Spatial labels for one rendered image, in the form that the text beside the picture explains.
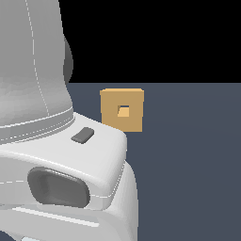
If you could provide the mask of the tan box with square hole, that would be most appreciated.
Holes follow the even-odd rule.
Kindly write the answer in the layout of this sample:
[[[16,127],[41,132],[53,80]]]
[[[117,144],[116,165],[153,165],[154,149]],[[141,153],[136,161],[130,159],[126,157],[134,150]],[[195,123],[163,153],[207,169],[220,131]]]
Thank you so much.
[[[105,88],[100,91],[102,123],[123,132],[141,132],[144,91],[141,88]]]

